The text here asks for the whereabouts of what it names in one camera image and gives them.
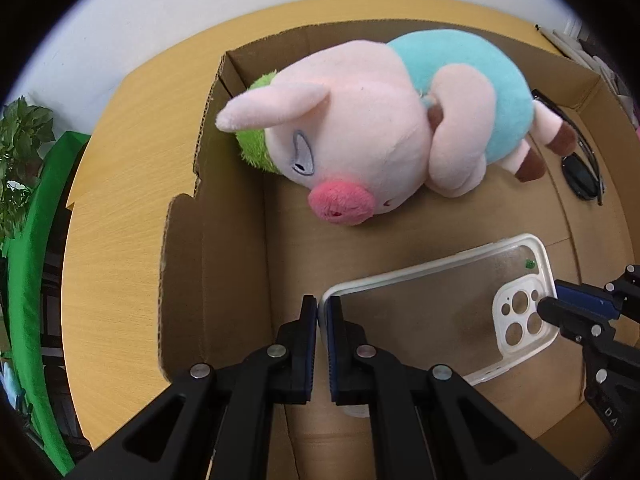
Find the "wooden tabletop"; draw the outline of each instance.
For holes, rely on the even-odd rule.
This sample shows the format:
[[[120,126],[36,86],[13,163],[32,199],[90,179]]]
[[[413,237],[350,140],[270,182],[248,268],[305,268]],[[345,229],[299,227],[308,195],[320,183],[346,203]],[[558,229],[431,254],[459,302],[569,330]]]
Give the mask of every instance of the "wooden tabletop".
[[[95,128],[68,200],[62,336],[92,446],[167,384],[157,358],[164,220],[172,197],[193,194],[193,154],[220,57],[288,28],[374,18],[484,28],[555,52],[533,24],[453,0],[305,0],[210,28],[129,74]]]

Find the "pig eye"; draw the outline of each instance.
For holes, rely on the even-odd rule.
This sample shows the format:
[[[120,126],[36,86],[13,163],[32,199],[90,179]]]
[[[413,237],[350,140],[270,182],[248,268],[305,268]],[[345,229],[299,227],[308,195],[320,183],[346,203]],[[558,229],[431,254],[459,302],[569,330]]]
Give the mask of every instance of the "pig eye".
[[[293,148],[295,156],[291,168],[300,175],[314,174],[314,156],[311,153],[308,140],[302,130],[293,133]]]

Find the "metal screw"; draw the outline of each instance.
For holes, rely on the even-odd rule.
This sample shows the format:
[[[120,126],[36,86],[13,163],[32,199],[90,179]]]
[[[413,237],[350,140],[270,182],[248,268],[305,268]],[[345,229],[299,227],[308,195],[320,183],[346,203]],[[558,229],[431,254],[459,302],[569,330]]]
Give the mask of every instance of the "metal screw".
[[[434,366],[431,373],[439,381],[448,381],[453,375],[451,368],[449,368],[447,365]]]
[[[271,345],[269,348],[267,348],[267,355],[269,357],[282,357],[284,354],[287,353],[287,347],[284,345]]]
[[[210,371],[211,371],[211,368],[209,368],[209,365],[206,365],[204,363],[198,363],[191,367],[191,370],[189,370],[189,373],[191,374],[191,377],[193,377],[194,379],[203,379],[204,377],[209,375]]]
[[[363,359],[369,359],[376,354],[376,348],[371,345],[360,345],[356,348],[356,354]]]
[[[604,368],[601,368],[596,372],[596,382],[598,384],[602,384],[607,380],[607,371]]]

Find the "white wall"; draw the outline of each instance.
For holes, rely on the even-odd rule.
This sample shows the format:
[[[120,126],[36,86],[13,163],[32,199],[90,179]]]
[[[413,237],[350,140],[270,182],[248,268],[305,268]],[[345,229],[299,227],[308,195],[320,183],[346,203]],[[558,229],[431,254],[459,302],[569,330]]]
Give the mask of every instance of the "white wall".
[[[90,133],[122,78],[179,41],[294,0],[81,0],[50,33],[11,92],[56,113],[56,132]],[[575,19],[559,0],[465,0],[548,28]]]

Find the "pink plush toy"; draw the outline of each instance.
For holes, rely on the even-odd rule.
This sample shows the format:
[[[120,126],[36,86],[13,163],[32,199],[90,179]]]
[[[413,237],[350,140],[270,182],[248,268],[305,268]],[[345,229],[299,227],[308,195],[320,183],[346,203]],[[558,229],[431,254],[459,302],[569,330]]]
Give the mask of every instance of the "pink plush toy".
[[[516,65],[458,30],[316,52],[231,99],[216,126],[236,132],[249,163],[308,187],[316,215],[347,225],[392,211],[422,184],[460,196],[492,162],[523,182],[542,177],[527,133],[558,155],[575,147]]]

